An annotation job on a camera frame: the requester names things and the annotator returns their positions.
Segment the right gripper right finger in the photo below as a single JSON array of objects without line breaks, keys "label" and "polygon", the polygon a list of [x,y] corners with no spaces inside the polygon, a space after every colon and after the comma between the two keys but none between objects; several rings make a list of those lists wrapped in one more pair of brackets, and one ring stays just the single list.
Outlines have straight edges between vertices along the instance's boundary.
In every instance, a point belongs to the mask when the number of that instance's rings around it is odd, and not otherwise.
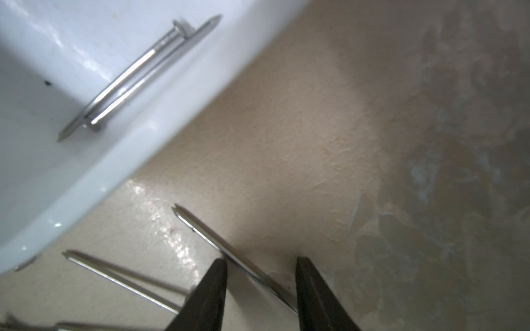
[{"label": "right gripper right finger", "polygon": [[308,257],[297,258],[295,282],[301,330],[360,329]]}]

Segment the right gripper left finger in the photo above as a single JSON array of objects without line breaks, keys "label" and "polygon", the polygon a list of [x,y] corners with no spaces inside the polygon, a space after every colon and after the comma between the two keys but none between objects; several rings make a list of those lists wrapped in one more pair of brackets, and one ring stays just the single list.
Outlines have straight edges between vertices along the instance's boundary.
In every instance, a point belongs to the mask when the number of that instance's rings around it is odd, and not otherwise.
[{"label": "right gripper left finger", "polygon": [[216,259],[166,331],[221,330],[227,280],[227,261]]}]

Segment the steel nail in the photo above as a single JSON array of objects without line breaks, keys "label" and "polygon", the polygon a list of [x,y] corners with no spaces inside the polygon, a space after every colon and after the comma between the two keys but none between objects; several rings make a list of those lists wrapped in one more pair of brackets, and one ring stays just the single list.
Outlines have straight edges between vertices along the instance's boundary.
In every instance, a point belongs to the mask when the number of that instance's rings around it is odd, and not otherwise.
[{"label": "steel nail", "polygon": [[250,259],[238,253],[225,239],[208,227],[186,208],[175,204],[171,207],[175,216],[188,226],[194,233],[224,255],[229,261],[243,270],[252,280],[259,284],[266,292],[275,297],[283,306],[298,316],[297,302],[294,295],[282,287],[277,281],[270,278],[262,269]]},{"label": "steel nail", "polygon": [[155,74],[156,67],[178,47],[177,42],[184,43],[189,39],[190,34],[185,27],[180,22],[173,21],[173,27],[166,34],[86,105],[73,127],[98,130],[103,119],[130,99]]},{"label": "steel nail", "polygon": [[103,267],[100,263],[94,262],[92,259],[82,257],[80,253],[76,253],[74,251],[65,251],[62,253],[62,255],[70,262],[73,262],[76,265],[81,266],[108,281],[111,281],[115,285],[118,285],[119,287],[124,288],[151,303],[154,303],[156,306],[168,310],[173,314],[178,314],[180,312],[180,307],[176,304],[171,303],[170,301],[156,295],[146,288],[142,288],[140,285],[137,285],[132,281],[114,273],[108,268]]},{"label": "steel nail", "polygon": [[166,34],[85,105],[59,132],[57,141],[62,142],[79,127],[99,131],[116,110],[124,107],[172,62],[182,58],[200,43],[219,25],[222,18],[221,14],[214,15],[192,32],[186,30],[181,22],[173,21],[172,28]]}]

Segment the white plastic storage box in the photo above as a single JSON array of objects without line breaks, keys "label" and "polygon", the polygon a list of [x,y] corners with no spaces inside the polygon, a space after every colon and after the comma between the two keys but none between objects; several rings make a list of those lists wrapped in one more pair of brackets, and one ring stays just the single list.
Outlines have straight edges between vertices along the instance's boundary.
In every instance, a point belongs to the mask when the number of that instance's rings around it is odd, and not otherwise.
[{"label": "white plastic storage box", "polygon": [[[3,1],[1,271],[30,263],[198,116],[306,1]],[[97,132],[59,132],[181,22],[219,25]]]}]

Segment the steel nail on table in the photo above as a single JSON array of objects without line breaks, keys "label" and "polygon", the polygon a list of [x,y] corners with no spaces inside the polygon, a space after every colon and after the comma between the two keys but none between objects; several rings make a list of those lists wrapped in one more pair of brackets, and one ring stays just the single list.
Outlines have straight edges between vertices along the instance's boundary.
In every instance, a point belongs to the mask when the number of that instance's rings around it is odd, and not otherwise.
[{"label": "steel nail on table", "polygon": [[80,253],[76,253],[74,251],[65,251],[62,253],[62,255],[70,262],[73,262],[76,265],[81,266],[108,281],[111,281],[115,285],[118,285],[119,287],[124,288],[151,303],[154,303],[156,306],[168,310],[173,314],[178,314],[180,312],[180,307],[176,304],[171,303],[170,301],[156,295],[146,288],[142,288],[140,285],[137,285],[132,281],[114,273],[108,268],[103,267],[100,263],[94,262],[92,259],[82,257]]}]

